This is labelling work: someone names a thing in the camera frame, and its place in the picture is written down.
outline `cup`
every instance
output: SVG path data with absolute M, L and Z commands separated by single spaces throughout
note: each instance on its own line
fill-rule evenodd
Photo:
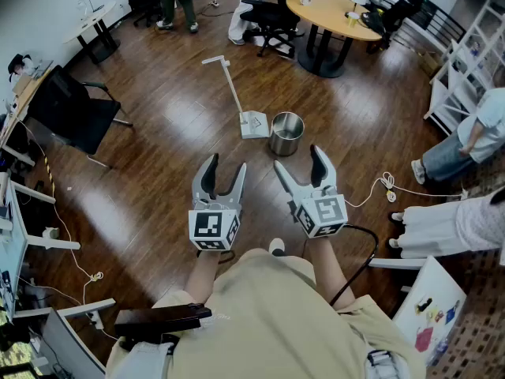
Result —
M 347 16 L 349 18 L 349 26 L 354 28 L 354 25 L 356 25 L 357 21 L 360 19 L 360 15 L 358 13 L 348 13 Z
M 310 3 L 312 3 L 312 0 L 300 0 L 302 6 L 310 6 Z

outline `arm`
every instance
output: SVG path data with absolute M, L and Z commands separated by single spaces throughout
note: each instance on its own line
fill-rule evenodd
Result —
M 211 296 L 220 257 L 220 251 L 203 251 L 196 259 L 184 287 L 195 302 L 205 303 Z
M 317 292 L 330 302 L 342 289 L 347 280 L 340 268 L 335 251 L 328 238 L 314 238 L 308 243 L 314 274 L 316 275 Z M 352 304 L 356 298 L 348 287 L 342 296 L 335 302 L 333 309 L 340 310 Z
M 483 133 L 484 125 L 481 124 L 481 121 L 476 119 L 475 123 L 473 124 L 472 131 L 470 132 L 470 138 L 468 142 L 466 143 L 465 147 L 459 149 L 459 152 L 462 154 L 462 156 L 468 156 L 470 154 L 473 146 L 475 146 Z

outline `beige shirt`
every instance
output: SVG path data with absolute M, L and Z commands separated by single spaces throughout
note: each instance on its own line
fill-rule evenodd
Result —
M 353 328 L 403 357 L 413 379 L 425 377 L 421 356 L 369 296 L 337 313 L 314 288 L 306 260 L 249 251 L 215 281 L 206 303 L 213 316 L 181 335 L 168 378 L 363 379 L 366 343 Z M 179 291 L 155 307 L 189 302 Z M 107 376 L 126 355 L 114 345 Z

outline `white stand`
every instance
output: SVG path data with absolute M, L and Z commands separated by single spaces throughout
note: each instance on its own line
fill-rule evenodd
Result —
M 237 104 L 238 112 L 240 115 L 240 129 L 242 133 L 242 139 L 254 139 L 258 137 L 269 137 L 270 128 L 268 127 L 267 115 L 258 111 L 242 111 L 240 102 L 238 101 L 237 93 L 235 92 L 235 87 L 231 81 L 230 72 L 228 71 L 228 66 L 230 65 L 229 60 L 225 60 L 223 55 L 216 56 L 214 58 L 205 59 L 202 61 L 203 65 L 210 62 L 221 62 L 223 71 L 230 85 L 231 92 L 234 95 L 235 103 Z

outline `trousers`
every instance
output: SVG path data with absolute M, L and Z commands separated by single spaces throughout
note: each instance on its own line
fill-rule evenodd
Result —
M 234 15 L 231 17 L 230 27 L 228 28 L 228 36 L 230 39 L 238 40 L 242 39 L 244 32 L 247 29 L 253 28 L 253 24 L 249 21 L 242 20 L 240 18 L 241 14 L 251 11 L 253 6 L 246 4 L 240 0 L 238 7 L 234 11 Z
M 190 27 L 196 23 L 195 9 L 193 8 L 193 0 L 178 0 L 181 4 L 186 17 L 186 25 Z M 163 11 L 163 21 L 168 24 L 174 20 L 174 3 L 175 0 L 161 0 L 161 8 Z

